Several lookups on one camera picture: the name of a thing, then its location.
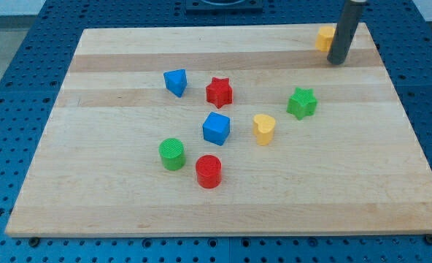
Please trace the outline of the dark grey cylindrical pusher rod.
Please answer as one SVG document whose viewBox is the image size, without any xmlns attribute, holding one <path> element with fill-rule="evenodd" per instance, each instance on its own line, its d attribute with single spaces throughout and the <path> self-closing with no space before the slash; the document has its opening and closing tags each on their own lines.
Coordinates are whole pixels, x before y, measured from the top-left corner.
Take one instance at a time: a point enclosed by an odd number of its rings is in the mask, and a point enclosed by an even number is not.
<svg viewBox="0 0 432 263">
<path fill-rule="evenodd" d="M 355 36 L 363 8 L 367 0 L 345 0 L 344 5 L 336 24 L 336 30 L 332 39 L 327 60 L 333 65 L 343 64 Z"/>
</svg>

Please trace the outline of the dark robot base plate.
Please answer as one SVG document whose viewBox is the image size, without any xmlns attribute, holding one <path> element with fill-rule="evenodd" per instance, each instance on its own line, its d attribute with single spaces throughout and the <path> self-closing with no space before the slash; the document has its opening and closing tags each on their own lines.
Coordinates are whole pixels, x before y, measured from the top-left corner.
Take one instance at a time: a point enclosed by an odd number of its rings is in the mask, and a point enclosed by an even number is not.
<svg viewBox="0 0 432 263">
<path fill-rule="evenodd" d="M 186 13 L 261 11 L 263 0 L 185 0 Z"/>
</svg>

